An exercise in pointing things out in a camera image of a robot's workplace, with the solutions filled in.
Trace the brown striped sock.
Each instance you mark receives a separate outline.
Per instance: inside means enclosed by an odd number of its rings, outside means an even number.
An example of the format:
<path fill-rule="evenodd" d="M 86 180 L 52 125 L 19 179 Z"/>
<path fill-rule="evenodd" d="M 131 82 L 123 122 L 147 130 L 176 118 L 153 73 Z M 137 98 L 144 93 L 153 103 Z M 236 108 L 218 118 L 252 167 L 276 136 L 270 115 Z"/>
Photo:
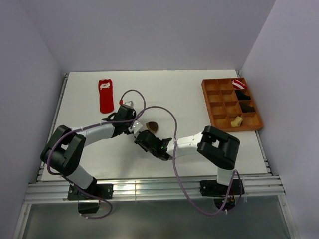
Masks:
<path fill-rule="evenodd" d="M 150 121 L 148 123 L 146 123 L 146 128 L 152 132 L 152 133 L 157 133 L 158 129 L 159 129 L 159 126 L 156 122 L 154 121 Z"/>

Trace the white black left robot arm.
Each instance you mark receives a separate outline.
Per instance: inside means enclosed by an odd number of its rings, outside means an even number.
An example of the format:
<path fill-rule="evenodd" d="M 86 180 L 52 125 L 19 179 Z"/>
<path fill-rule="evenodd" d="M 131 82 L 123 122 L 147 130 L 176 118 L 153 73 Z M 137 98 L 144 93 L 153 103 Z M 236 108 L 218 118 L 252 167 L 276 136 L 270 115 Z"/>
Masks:
<path fill-rule="evenodd" d="M 116 113 L 102 119 L 101 123 L 82 128 L 61 125 L 51 136 L 40 159 L 47 164 L 48 171 L 56 171 L 51 174 L 61 175 L 76 185 L 84 198 L 100 197 L 104 192 L 97 185 L 96 178 L 80 165 L 84 147 L 123 133 L 130 134 L 129 127 L 136 115 L 133 107 L 122 104 Z"/>

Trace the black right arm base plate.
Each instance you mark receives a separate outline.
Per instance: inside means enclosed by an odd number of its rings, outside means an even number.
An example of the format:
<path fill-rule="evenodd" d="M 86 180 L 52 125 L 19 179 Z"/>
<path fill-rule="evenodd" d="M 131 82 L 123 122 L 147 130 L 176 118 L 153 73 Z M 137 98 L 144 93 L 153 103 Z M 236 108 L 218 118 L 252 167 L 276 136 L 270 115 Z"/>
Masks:
<path fill-rule="evenodd" d="M 217 180 L 202 180 L 200 181 L 200 193 L 205 197 L 225 197 L 228 186 L 218 184 Z M 230 195 L 240 195 L 244 194 L 244 186 L 242 181 L 239 179 L 234 179 L 230 188 Z"/>

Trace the yellow sock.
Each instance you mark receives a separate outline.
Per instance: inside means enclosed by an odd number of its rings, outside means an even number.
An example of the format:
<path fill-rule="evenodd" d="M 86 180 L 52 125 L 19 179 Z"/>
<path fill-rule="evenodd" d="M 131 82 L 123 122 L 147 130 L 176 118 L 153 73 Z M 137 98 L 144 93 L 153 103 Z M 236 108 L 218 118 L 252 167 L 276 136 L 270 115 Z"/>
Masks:
<path fill-rule="evenodd" d="M 240 116 L 237 116 L 233 121 L 230 122 L 230 125 L 232 127 L 239 127 L 243 122 L 243 118 Z"/>

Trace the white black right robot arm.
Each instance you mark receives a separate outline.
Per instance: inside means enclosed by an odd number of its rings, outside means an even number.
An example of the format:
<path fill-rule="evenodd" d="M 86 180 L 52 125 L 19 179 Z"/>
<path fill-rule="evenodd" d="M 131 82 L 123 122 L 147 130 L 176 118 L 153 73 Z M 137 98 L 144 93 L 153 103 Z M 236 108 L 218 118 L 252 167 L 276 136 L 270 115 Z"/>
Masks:
<path fill-rule="evenodd" d="M 227 194 L 233 188 L 232 173 L 240 140 L 215 127 L 206 126 L 202 132 L 179 139 L 159 139 L 144 126 L 133 126 L 135 144 L 162 161 L 201 154 L 217 167 L 216 190 Z"/>

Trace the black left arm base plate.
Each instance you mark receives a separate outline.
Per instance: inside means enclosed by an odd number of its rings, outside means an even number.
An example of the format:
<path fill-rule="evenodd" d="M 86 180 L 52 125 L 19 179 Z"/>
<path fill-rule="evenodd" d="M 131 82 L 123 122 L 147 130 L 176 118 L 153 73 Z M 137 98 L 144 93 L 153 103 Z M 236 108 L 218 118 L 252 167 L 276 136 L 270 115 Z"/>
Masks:
<path fill-rule="evenodd" d="M 83 189 L 87 194 L 99 197 L 102 199 L 111 199 L 113 195 L 113 184 L 96 184 L 88 189 Z M 76 186 L 70 185 L 67 199 L 70 201 L 90 200 L 94 199 L 91 196 L 83 194 Z"/>

